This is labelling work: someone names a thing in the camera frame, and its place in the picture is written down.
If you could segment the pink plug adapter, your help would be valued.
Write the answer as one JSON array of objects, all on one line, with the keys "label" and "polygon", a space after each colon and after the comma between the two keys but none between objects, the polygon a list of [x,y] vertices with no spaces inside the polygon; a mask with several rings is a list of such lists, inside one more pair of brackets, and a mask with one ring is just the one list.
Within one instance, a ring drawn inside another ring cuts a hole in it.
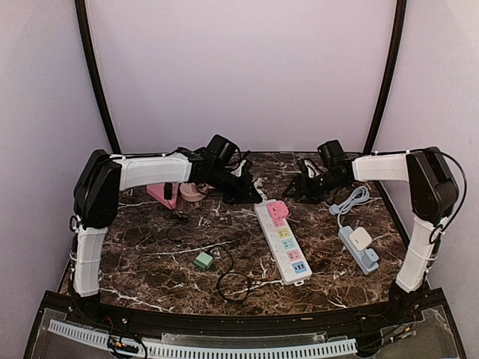
[{"label": "pink plug adapter", "polygon": [[275,200],[267,204],[266,208],[273,221],[288,218],[290,211],[283,200]]}]

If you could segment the grey-blue power strip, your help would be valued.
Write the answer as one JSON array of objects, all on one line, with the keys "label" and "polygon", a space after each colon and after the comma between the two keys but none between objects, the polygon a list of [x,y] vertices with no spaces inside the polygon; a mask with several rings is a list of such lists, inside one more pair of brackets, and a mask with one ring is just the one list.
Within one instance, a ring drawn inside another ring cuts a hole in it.
[{"label": "grey-blue power strip", "polygon": [[370,247],[372,237],[363,227],[352,228],[349,225],[343,225],[341,218],[354,206],[365,204],[369,200],[370,193],[368,189],[365,186],[359,186],[353,190],[345,201],[329,206],[329,213],[336,217],[339,239],[356,261],[364,275],[372,274],[379,268],[379,256],[376,251]]}]

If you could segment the white multicolour power strip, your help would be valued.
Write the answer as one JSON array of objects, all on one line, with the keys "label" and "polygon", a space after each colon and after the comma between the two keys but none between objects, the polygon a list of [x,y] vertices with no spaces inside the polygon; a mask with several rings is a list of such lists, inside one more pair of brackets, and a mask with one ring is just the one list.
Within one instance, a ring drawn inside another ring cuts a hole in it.
[{"label": "white multicolour power strip", "polygon": [[263,201],[254,205],[254,212],[259,221],[265,240],[276,262],[284,285],[302,286],[312,276],[312,270],[300,248],[287,218],[273,221],[266,208],[267,204],[275,201],[268,200],[266,195],[258,189]]}]

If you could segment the white cube charger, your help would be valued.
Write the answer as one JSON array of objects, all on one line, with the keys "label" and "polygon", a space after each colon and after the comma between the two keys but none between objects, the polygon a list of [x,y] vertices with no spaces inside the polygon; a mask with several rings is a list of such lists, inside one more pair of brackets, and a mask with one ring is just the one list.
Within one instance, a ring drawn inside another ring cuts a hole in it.
[{"label": "white cube charger", "polygon": [[351,232],[349,239],[357,251],[363,251],[372,242],[369,232],[363,227],[357,227]]}]

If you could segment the green plug adapter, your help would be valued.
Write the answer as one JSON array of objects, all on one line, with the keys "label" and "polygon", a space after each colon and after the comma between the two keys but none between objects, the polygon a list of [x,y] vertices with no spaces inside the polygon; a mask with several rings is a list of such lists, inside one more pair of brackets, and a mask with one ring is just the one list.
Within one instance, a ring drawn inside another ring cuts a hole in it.
[{"label": "green plug adapter", "polygon": [[199,255],[196,256],[194,259],[194,265],[204,271],[208,270],[210,266],[213,264],[213,257],[206,253],[201,252]]}]

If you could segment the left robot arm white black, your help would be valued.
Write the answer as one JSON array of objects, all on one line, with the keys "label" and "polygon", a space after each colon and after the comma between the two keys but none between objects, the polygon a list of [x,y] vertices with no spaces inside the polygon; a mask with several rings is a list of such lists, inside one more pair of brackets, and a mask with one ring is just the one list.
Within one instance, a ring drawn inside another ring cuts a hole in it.
[{"label": "left robot arm white black", "polygon": [[82,298],[76,305],[76,313],[88,325],[98,326],[106,319],[105,308],[89,297],[100,290],[103,241],[116,219],[119,194],[145,185],[190,182],[219,190],[226,204],[262,201],[246,165],[235,175],[227,160],[219,159],[205,147],[195,151],[179,147],[157,155],[92,152],[73,191],[74,213],[69,223],[76,239],[73,290]]}]

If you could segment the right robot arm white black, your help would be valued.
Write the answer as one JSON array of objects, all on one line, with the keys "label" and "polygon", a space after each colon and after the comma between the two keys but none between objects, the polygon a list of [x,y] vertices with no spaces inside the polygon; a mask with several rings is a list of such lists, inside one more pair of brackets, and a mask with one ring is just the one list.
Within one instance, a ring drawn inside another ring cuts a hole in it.
[{"label": "right robot arm white black", "polygon": [[437,147],[371,154],[348,153],[337,140],[318,147],[323,165],[298,161],[299,172],[283,197],[303,203],[320,203],[330,192],[353,182],[395,181],[409,184],[414,225],[406,257],[395,284],[413,292],[423,283],[433,250],[455,219],[467,188],[458,187],[448,166],[452,158]]}]

